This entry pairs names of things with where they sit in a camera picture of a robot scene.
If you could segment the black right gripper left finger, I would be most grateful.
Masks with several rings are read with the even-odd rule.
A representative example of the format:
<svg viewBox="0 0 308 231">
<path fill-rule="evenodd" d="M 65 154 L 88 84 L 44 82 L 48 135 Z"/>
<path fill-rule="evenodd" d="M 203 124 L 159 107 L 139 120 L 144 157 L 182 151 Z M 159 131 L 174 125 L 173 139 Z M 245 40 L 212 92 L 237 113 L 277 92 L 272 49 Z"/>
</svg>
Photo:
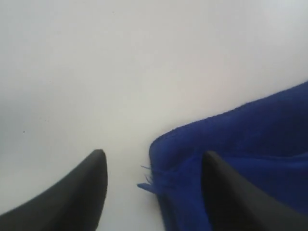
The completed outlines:
<svg viewBox="0 0 308 231">
<path fill-rule="evenodd" d="M 64 178 L 1 215 L 2 231 L 95 231 L 108 186 L 106 155 L 97 149 Z"/>
</svg>

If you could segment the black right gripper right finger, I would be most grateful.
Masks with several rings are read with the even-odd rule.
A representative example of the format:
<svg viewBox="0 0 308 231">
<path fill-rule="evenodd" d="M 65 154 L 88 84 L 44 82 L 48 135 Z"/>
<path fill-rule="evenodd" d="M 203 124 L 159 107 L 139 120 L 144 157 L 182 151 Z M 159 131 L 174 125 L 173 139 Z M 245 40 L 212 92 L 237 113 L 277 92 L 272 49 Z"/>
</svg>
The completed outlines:
<svg viewBox="0 0 308 231">
<path fill-rule="evenodd" d="M 306 231 L 308 217 L 246 180 L 216 152 L 202 158 L 202 193 L 215 231 Z"/>
</svg>

